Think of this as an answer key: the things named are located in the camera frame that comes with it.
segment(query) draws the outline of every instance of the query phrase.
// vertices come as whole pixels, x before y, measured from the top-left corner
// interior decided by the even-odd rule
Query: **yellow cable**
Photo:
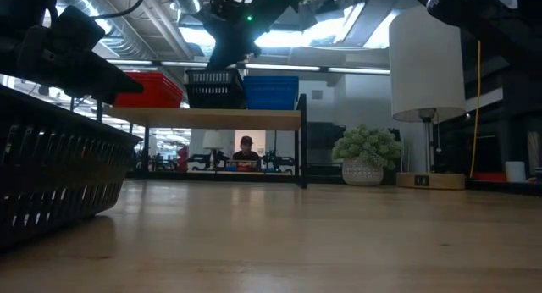
[[[474,159],[476,158],[476,140],[478,135],[478,116],[480,115],[480,93],[482,92],[482,43],[478,41],[478,94],[476,98],[476,116],[474,117],[474,140],[473,140],[473,158],[471,161],[471,174],[470,177],[473,177],[474,173]]]

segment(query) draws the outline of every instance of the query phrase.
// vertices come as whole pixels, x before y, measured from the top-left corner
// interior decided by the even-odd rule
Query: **red object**
[[[115,107],[178,108],[183,100],[183,91],[162,73],[126,74],[143,85],[143,92],[118,94]]]
[[[177,151],[177,154],[179,154],[179,158],[177,159],[177,164],[179,165],[177,171],[188,171],[188,146],[182,147],[182,149]]]
[[[478,180],[489,180],[495,182],[506,182],[506,173],[484,173],[474,172],[473,178]]]

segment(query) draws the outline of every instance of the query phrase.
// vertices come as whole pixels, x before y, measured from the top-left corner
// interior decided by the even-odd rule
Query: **red bin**
[[[162,73],[126,74],[143,85],[143,92],[118,94],[115,107],[178,108],[183,100],[183,91]]]

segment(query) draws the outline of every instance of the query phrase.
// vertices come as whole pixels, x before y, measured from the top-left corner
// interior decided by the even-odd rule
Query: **cable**
[[[49,11],[49,15],[51,16],[51,25],[55,22],[57,22],[58,19],[58,11],[56,6],[49,6],[47,7],[47,10]]]
[[[111,19],[111,18],[122,17],[122,16],[130,14],[131,12],[136,10],[138,7],[140,7],[140,5],[142,3],[143,3],[143,0],[137,0],[137,2],[134,4],[134,6],[128,8],[126,10],[123,10],[121,12],[118,12],[118,13],[115,13],[115,14],[100,14],[100,15],[97,15],[97,16],[93,16],[91,18],[93,18],[93,19]]]
[[[471,160],[471,172],[469,177],[474,174],[474,159],[476,158],[476,140],[478,135],[478,117],[480,115],[480,93],[482,92],[482,43],[478,41],[478,94],[476,98],[476,116],[474,117],[474,139],[473,139],[473,158]]]
[[[85,99],[87,99],[89,96],[90,96],[90,95],[85,95],[83,98],[81,98],[81,99],[77,102],[77,104],[74,106],[74,110],[77,109],[77,107],[79,107],[79,105],[80,105]]]

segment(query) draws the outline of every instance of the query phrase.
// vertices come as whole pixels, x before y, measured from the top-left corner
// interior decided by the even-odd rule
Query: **black frame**
[[[159,179],[159,180],[209,180],[209,181],[243,181],[243,182],[267,182],[267,183],[296,183],[302,189],[307,188],[307,95],[301,94],[297,102],[296,110],[301,112],[301,128],[294,132],[294,159],[296,167],[294,175],[252,175],[252,174],[219,174],[219,173],[179,173],[179,172],[149,172],[149,131],[151,127],[145,127],[143,139],[143,160],[139,171],[129,172],[130,179]]]

